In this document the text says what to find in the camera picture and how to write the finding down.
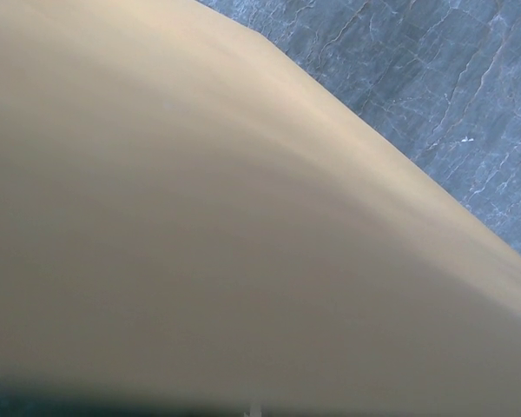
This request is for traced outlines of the brown paper bag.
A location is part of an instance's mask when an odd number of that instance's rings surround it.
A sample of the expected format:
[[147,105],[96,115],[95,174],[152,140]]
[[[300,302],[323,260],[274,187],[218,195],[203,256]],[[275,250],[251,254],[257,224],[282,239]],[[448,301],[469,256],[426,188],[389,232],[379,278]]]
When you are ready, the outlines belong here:
[[521,256],[195,1],[0,1],[3,381],[521,415]]

